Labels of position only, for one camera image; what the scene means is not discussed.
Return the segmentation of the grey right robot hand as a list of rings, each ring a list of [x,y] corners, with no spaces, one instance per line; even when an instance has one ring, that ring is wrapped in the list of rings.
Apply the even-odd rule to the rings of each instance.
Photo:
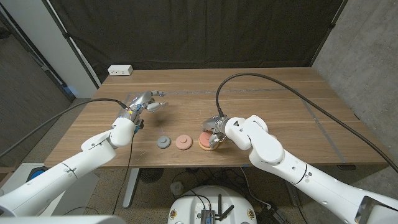
[[[205,137],[200,137],[199,143],[203,149],[212,151],[226,139],[225,126],[228,120],[228,117],[216,115],[202,123],[201,128]]]

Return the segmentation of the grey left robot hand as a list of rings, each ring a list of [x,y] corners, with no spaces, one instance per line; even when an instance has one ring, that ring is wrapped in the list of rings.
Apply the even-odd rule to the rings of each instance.
[[[127,118],[133,122],[139,119],[139,115],[144,111],[154,112],[161,107],[165,107],[168,105],[167,102],[156,102],[154,96],[164,96],[164,92],[153,90],[153,91],[145,91],[135,97],[128,109],[121,115],[122,118]]]

